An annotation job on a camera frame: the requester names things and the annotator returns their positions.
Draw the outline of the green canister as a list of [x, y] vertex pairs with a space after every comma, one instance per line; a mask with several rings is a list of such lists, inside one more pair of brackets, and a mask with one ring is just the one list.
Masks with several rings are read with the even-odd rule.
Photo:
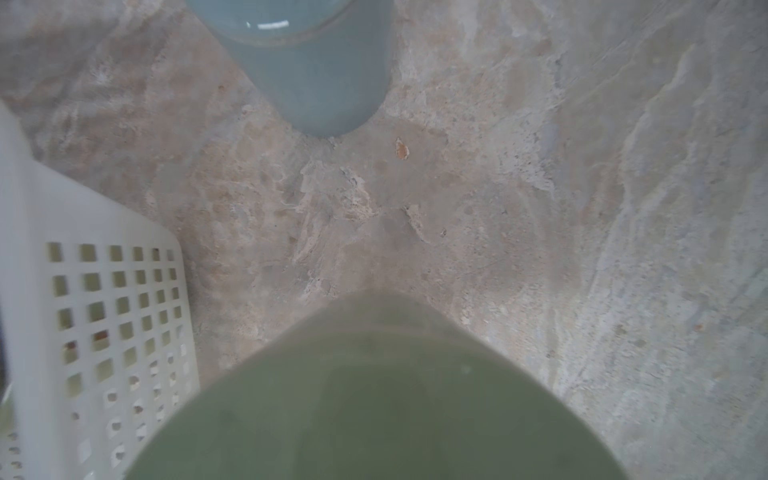
[[131, 479], [621, 479], [551, 392], [434, 308], [329, 303], [202, 390]]

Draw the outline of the white plastic perforated basket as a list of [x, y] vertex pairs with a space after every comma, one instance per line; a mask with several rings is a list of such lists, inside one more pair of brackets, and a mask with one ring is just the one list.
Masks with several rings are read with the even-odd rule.
[[182, 252], [1, 112], [1, 475], [122, 479], [200, 388]]

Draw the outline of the blue-grey canister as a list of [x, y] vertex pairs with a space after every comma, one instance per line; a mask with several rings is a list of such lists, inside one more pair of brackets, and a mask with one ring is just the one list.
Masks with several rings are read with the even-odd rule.
[[190, 1], [188, 8], [281, 117], [315, 137], [351, 132], [390, 82], [391, 1]]

